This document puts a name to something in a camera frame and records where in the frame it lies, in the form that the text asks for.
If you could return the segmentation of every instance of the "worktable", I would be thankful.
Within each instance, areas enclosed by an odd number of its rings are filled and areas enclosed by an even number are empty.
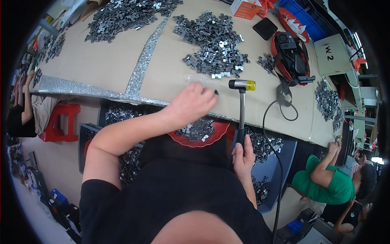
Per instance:
[[[203,11],[232,15],[230,5],[210,0],[184,1],[172,13],[172,16],[185,15],[194,20]],[[41,62],[42,78],[31,92],[76,94],[107,98],[133,104],[151,104],[166,106],[189,82],[198,81],[205,86],[217,89],[219,103],[210,115],[231,121],[239,120],[239,93],[228,88],[229,79],[211,79],[211,76],[197,74],[182,61],[187,54],[199,50],[199,46],[190,45],[178,35],[172,33],[176,22],[171,17],[159,20],[140,30],[128,30],[119,33],[112,43],[84,42],[92,21],[91,15],[84,22],[77,21],[66,31],[63,50],[58,57]],[[277,17],[268,14],[268,18],[285,31]],[[240,79],[255,80],[256,91],[246,93],[246,123],[262,126],[263,114],[268,105],[276,99],[276,87],[280,84],[276,75],[270,75],[257,64],[263,53],[271,53],[271,40],[262,39],[252,27],[261,19],[253,20],[233,17],[233,30],[241,34],[243,43],[238,44],[242,54],[248,54],[249,64],[244,64]],[[292,103],[297,108],[299,117],[296,121],[285,120],[274,104],[267,113],[265,128],[295,138],[327,147],[334,141],[339,131],[333,133],[333,120],[325,122],[317,110],[314,91],[319,75],[317,56],[313,47],[306,44],[311,75],[316,76],[313,83],[306,86],[291,87]],[[287,118],[294,118],[292,108],[282,107]]]

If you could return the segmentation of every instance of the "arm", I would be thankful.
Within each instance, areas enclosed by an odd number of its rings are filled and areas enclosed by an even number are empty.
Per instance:
[[[14,95],[15,95],[15,101],[14,101],[14,107],[18,105],[18,100],[19,100],[19,78],[16,79],[16,83],[14,86]]]
[[[245,154],[241,143],[236,143],[232,152],[234,172],[244,187],[246,197],[257,209],[255,190],[253,189],[252,176],[250,174],[253,163],[255,162],[255,154],[253,153],[252,142],[249,135],[245,135]]]
[[[25,110],[22,112],[22,125],[27,123],[32,118],[32,106],[31,106],[31,97],[30,97],[30,89],[29,85],[34,77],[34,70],[32,70],[26,80],[26,86],[25,86]]]
[[[353,200],[349,201],[349,204],[348,204],[347,208],[345,209],[344,213],[340,216],[340,218],[337,220],[337,222],[333,226],[333,230],[335,232],[350,233],[354,230],[354,227],[352,224],[350,224],[350,223],[342,224],[342,222],[343,222],[344,218],[347,216],[347,214],[349,213],[349,211],[351,210],[351,207],[353,206],[353,204],[355,203],[355,198]]]
[[[332,181],[335,172],[326,170],[326,167],[332,162],[332,159],[336,154],[336,150],[336,144],[334,142],[330,142],[328,154],[318,163],[317,167],[310,174],[310,178],[314,183],[328,188],[328,185]]]
[[[23,106],[23,85],[22,85],[22,82],[23,82],[23,79],[24,79],[24,75],[22,74],[21,77],[19,78],[18,80],[18,105],[20,106]]]
[[[161,111],[106,126],[88,147],[83,182],[104,180],[121,189],[118,156],[136,143],[182,128],[205,116],[218,96],[201,83],[192,82]]]
[[[336,149],[335,156],[333,157],[332,161],[329,164],[331,166],[334,166],[336,164],[337,157],[339,156],[339,153],[340,153],[340,150],[341,150],[341,142],[338,141],[338,142],[336,142],[336,144],[337,144],[337,149]]]

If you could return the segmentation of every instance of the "hand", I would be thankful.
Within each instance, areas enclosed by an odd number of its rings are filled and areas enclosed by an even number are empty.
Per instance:
[[[355,155],[353,156],[354,159],[358,159],[360,156],[360,153],[359,151],[356,151]]]
[[[236,143],[232,152],[234,172],[240,181],[249,179],[252,180],[251,170],[255,162],[255,154],[253,153],[252,143],[249,135],[245,135],[245,153],[241,143]]]
[[[348,202],[348,207],[351,208],[356,202],[356,197],[354,197],[351,201]]]
[[[14,86],[14,94],[16,94],[16,91],[19,88],[19,77],[16,78],[15,86]]]
[[[329,143],[328,154],[332,154],[334,156],[336,154],[336,151],[337,151],[337,143],[336,142],[330,142]]]
[[[336,154],[339,154],[340,150],[341,150],[341,141],[337,141],[335,142],[337,143],[337,149],[336,149]]]
[[[360,165],[365,165],[367,163],[367,156],[366,155],[363,155],[363,157],[361,157],[358,161],[358,164]]]
[[[34,70],[31,70],[30,73],[29,73],[28,76],[27,76],[26,87],[28,87],[28,86],[30,85],[30,83],[31,83],[31,81],[32,81],[32,79],[33,79],[33,77],[34,77],[34,75],[35,75]]]
[[[179,129],[205,116],[217,103],[214,90],[191,82],[160,112],[172,129]]]

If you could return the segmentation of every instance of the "person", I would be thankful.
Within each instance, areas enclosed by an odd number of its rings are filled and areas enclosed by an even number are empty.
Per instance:
[[[367,219],[372,208],[372,203],[363,206],[356,198],[339,205],[326,205],[321,218],[325,222],[334,224],[333,231],[339,233],[351,233],[359,222]]]
[[[49,123],[54,106],[60,100],[66,99],[60,95],[30,95],[28,87],[34,75],[32,70],[27,76],[24,102],[22,84],[24,74],[15,83],[15,102],[6,120],[7,133],[12,137],[36,137],[42,134]]]
[[[347,159],[346,159],[346,162],[345,162],[345,165],[344,166],[340,166],[339,169],[341,169],[344,173],[346,173],[347,175],[349,175],[352,179],[353,177],[353,174],[359,170],[362,169],[362,167],[366,164],[370,164],[372,166],[374,166],[374,164],[370,161],[370,160],[367,160],[367,156],[366,155],[363,155],[360,159],[359,159],[359,153],[356,152],[356,154],[354,155],[354,157],[351,157],[351,156],[347,156]]]
[[[192,82],[159,112],[104,127],[87,151],[80,199],[87,243],[270,243],[257,211],[249,135],[227,160],[226,137],[189,148],[166,133],[205,116],[218,95]],[[144,141],[140,171],[121,185],[118,156]]]
[[[343,204],[367,197],[376,185],[376,172],[366,164],[351,178],[335,166],[341,142],[330,142],[329,151],[323,160],[310,155],[306,170],[299,171],[292,179],[291,187],[302,197],[330,205]]]

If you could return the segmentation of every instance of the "power cord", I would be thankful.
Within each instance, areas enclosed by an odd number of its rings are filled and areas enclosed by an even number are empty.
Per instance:
[[[278,159],[278,162],[279,162],[279,165],[280,165],[280,189],[279,189],[279,195],[278,195],[278,205],[276,206],[276,215],[275,215],[275,223],[273,225],[273,231],[272,231],[272,244],[275,243],[275,237],[276,237],[276,229],[277,229],[277,226],[278,226],[278,220],[279,220],[279,211],[280,211],[280,200],[282,198],[282,189],[283,189],[283,165],[282,165],[282,162],[279,158],[279,155],[278,153],[276,153],[275,149],[273,148],[273,146],[271,145],[271,143],[269,142],[269,139],[268,139],[268,136],[266,134],[266,130],[265,130],[265,120],[266,120],[266,115],[267,115],[267,112],[268,110],[270,109],[270,107],[274,104],[278,102],[278,100],[275,100],[273,101],[269,106],[268,108],[266,109],[266,111],[264,112],[264,116],[263,116],[263,133],[264,133],[264,136],[266,138],[266,141],[269,145],[269,147],[272,149],[272,151],[274,152],[274,154],[276,155],[277,159]],[[295,110],[296,112],[296,117],[294,119],[288,119],[284,116],[283,114],[283,111],[282,111],[282,105],[279,103],[279,108],[280,108],[280,112],[282,113],[282,116],[288,120],[288,121],[295,121],[298,119],[298,111],[297,109],[295,108],[295,106],[291,103],[291,102],[288,102],[288,101],[285,101],[285,103],[288,103],[290,104],[290,106]]]

